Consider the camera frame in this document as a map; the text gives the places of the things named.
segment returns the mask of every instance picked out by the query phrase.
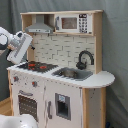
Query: gray wall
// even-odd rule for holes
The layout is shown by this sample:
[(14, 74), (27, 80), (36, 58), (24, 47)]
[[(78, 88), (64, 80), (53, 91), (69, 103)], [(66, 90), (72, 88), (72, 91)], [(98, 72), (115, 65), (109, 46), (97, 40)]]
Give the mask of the gray wall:
[[(12, 33), (12, 22), (11, 22), (11, 2), (10, 0), (0, 1), (0, 26)], [(0, 101), (9, 97), (8, 87), (8, 75), (6, 68), (11, 63), (6, 61), (7, 51), (0, 56)]]
[(127, 0), (11, 0), (14, 32), (21, 30), (20, 12), (102, 9), (103, 70), (113, 73), (107, 87), (107, 121), (115, 128), (128, 127), (128, 1)]

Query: oven door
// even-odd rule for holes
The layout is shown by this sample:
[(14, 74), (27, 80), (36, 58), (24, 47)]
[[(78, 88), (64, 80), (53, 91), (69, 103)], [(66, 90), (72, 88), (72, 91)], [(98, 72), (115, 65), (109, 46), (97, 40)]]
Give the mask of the oven door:
[(56, 32), (79, 33), (79, 14), (56, 14)]
[(44, 95), (23, 87), (12, 86), (14, 116), (32, 115), (39, 128), (44, 128)]

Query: stovetop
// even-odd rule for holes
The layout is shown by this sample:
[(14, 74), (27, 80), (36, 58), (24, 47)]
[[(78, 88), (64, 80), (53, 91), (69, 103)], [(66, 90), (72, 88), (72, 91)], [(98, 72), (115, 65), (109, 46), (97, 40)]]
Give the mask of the stovetop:
[(58, 65), (52, 65), (52, 64), (47, 64), (47, 63), (40, 63), (40, 62), (35, 62), (31, 61), (25, 64), (22, 64), (20, 66), (17, 66), (18, 68), (22, 68), (25, 70), (31, 70), (35, 72), (42, 72), (45, 73), (55, 67), (58, 67)]

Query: microwave door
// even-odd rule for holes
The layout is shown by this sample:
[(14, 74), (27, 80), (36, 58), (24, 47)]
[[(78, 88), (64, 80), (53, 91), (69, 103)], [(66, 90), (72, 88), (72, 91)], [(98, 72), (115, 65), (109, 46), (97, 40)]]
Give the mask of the microwave door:
[(56, 32), (79, 33), (79, 15), (56, 15)]

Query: range hood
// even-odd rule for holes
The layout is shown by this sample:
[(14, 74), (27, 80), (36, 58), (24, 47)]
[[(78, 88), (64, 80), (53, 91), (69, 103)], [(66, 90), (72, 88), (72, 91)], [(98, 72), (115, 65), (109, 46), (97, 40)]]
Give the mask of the range hood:
[(36, 23), (25, 28), (25, 32), (53, 33), (54, 28), (44, 23), (44, 15), (36, 15)]

